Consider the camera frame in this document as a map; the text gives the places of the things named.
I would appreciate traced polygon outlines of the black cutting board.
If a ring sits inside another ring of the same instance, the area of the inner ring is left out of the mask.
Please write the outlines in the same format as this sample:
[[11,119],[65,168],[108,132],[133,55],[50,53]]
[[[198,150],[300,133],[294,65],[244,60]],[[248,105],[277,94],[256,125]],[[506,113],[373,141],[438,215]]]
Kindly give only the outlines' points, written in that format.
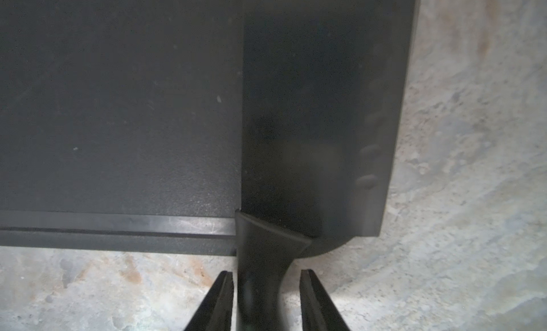
[[1,244],[234,255],[242,0],[1,0]]

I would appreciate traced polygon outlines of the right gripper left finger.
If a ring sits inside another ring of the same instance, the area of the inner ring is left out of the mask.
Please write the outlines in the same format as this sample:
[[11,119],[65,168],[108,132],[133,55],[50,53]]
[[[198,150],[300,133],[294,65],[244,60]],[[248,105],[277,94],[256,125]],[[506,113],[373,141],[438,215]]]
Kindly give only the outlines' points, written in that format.
[[185,331],[230,331],[233,303],[233,273],[222,271],[192,316]]

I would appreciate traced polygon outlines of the black kitchen knife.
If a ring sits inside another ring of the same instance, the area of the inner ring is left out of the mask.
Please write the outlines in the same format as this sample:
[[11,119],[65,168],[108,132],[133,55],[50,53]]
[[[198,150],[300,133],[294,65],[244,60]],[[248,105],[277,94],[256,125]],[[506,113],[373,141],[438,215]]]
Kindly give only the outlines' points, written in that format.
[[243,0],[239,330],[297,258],[380,234],[420,0]]

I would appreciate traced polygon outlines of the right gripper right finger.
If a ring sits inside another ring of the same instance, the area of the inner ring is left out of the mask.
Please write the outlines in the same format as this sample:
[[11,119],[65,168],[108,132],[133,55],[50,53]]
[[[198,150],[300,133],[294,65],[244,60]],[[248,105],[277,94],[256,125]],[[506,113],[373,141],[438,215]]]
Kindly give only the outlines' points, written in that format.
[[304,331],[350,330],[318,276],[311,269],[301,271],[299,291]]

